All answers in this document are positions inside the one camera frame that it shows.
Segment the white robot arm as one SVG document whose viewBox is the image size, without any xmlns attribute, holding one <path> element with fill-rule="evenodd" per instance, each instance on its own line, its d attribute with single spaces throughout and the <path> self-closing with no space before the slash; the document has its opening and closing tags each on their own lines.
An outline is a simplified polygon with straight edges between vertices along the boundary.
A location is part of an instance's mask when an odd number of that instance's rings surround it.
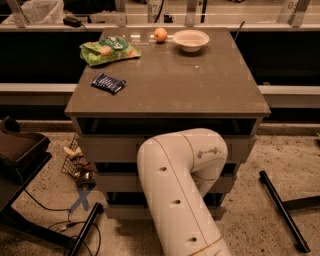
<svg viewBox="0 0 320 256">
<path fill-rule="evenodd" d="M 209 129 L 152 137 L 137 167 L 165 256 L 232 256 L 203 197 L 219 178 L 228 149 Z"/>
</svg>

